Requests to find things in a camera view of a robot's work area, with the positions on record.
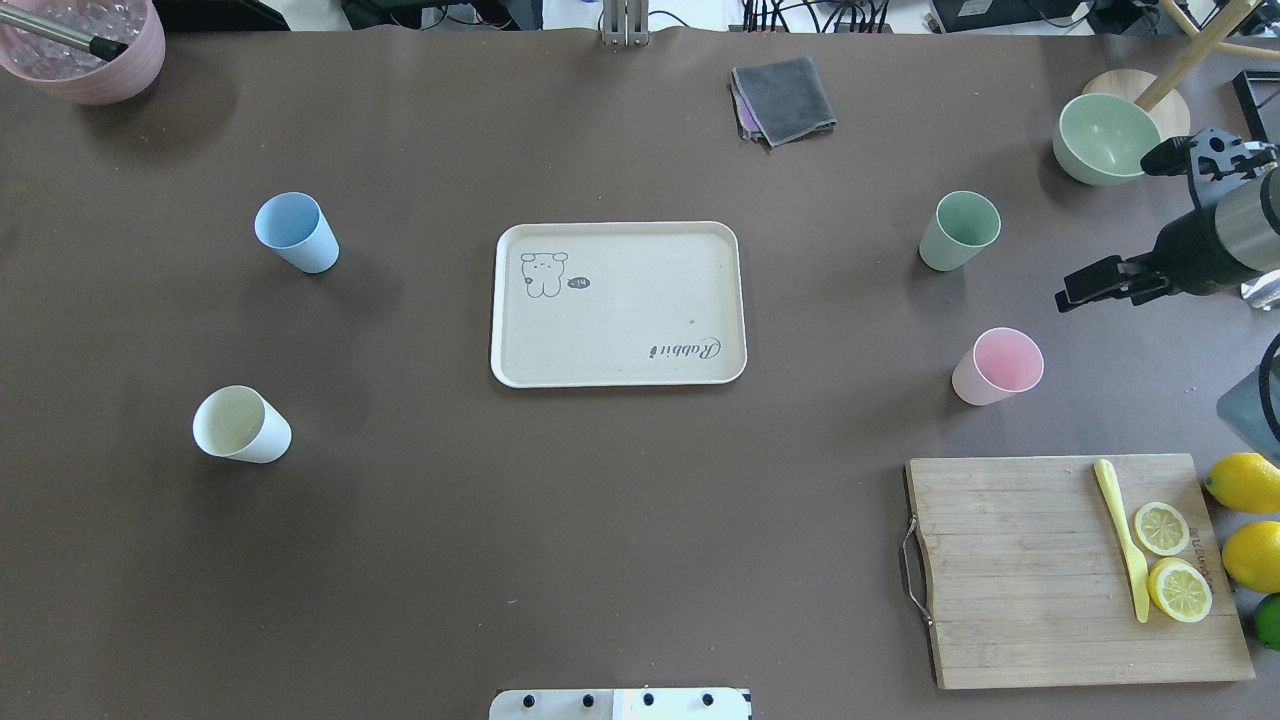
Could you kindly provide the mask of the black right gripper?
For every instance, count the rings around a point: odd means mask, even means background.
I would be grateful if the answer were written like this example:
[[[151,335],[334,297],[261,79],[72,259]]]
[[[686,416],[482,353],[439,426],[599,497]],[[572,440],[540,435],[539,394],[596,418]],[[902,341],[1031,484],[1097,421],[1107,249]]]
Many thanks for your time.
[[[1060,313],[1106,299],[1140,306],[1166,295],[1217,293],[1279,268],[1277,147],[1207,128],[1165,140],[1142,159],[1147,176],[1185,176],[1193,209],[1167,223],[1153,250],[1103,258],[1064,278]]]

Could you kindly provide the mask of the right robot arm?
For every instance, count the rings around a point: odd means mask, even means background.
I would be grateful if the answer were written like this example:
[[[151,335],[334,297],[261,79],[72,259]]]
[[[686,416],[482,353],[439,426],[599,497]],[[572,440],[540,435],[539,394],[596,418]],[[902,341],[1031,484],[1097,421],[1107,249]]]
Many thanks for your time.
[[[1061,313],[1102,299],[1139,306],[1180,292],[1207,296],[1279,268],[1277,146],[1208,128],[1157,145],[1147,176],[1185,176],[1193,209],[1166,224],[1143,255],[1103,258],[1066,275]]]

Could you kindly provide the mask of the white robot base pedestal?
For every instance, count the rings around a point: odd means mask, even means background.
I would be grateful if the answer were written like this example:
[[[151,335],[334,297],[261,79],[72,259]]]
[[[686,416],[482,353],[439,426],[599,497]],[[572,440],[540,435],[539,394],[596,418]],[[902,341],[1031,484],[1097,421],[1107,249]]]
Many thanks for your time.
[[[502,691],[489,719],[751,719],[749,691],[731,687]]]

